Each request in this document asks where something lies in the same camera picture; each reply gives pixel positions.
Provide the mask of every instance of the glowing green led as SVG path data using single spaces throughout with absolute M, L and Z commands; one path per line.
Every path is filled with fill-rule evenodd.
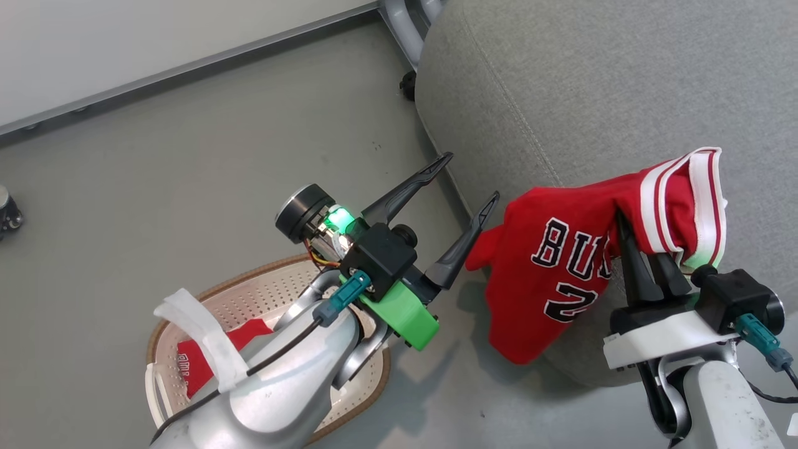
M 352 217 L 352 214 L 344 208 L 338 208 L 327 216 L 327 219 L 324 220 L 324 224 L 327 225 L 328 228 L 334 228 L 336 231 L 343 233 L 346 231 L 346 227 L 353 221 L 354 217 Z

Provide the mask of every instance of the laundry basket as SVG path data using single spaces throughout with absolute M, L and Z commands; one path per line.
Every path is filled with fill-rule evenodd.
M 318 269 L 307 255 L 291 257 L 216 285 L 197 299 L 211 311 L 225 332 L 254 318 L 263 319 L 273 328 L 316 275 Z M 375 328 L 373 320 L 365 313 L 355 312 L 364 335 L 371 335 Z M 177 354 L 177 344 L 188 338 L 185 332 L 165 320 L 158 323 L 150 337 L 144 388 L 156 426 L 189 404 Z M 308 443 L 329 434 L 371 406 L 385 388 L 389 372 L 390 354 L 386 348 L 375 354 L 340 391 L 331 388 L 333 407 Z

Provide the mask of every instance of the gray ottoman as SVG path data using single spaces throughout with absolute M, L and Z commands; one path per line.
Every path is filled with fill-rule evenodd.
M 452 151 L 469 208 L 537 185 L 575 186 L 720 146 L 729 239 L 744 268 L 795 296 L 798 26 L 792 0 L 450 0 L 429 31 L 418 112 Z M 494 215 L 494 225 L 502 213 Z M 614 270 L 597 304 L 545 356 L 576 381 L 620 385 L 606 367 Z

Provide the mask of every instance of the teal cable plug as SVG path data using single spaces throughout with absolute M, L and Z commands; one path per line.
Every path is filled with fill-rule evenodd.
M 314 320 L 321 319 L 323 328 L 329 327 L 343 310 L 349 307 L 371 285 L 371 278 L 357 270 L 338 290 L 313 310 Z
M 754 315 L 746 313 L 738 317 L 734 326 L 743 341 L 755 347 L 768 361 L 773 371 L 783 371 L 785 365 L 792 364 L 792 355 L 780 347 L 779 339 Z

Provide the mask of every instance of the red garment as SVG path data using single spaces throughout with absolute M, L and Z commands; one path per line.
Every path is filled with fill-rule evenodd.
M 271 329 L 263 320 L 249 320 L 240 328 L 229 331 L 227 338 L 236 350 L 241 351 L 256 336 L 267 334 L 271 334 Z M 194 340 L 181 341 L 177 344 L 177 364 L 180 374 L 186 381 L 186 396 L 189 399 L 213 377 L 211 367 L 208 366 L 200 346 Z
M 504 224 L 483 232 L 465 263 L 492 266 L 485 296 L 493 347 L 528 363 L 596 301 L 610 259 L 620 256 L 617 209 L 643 252 L 668 252 L 685 273 L 717 266 L 726 229 L 720 155 L 701 148 L 598 184 L 535 188 L 510 203 Z

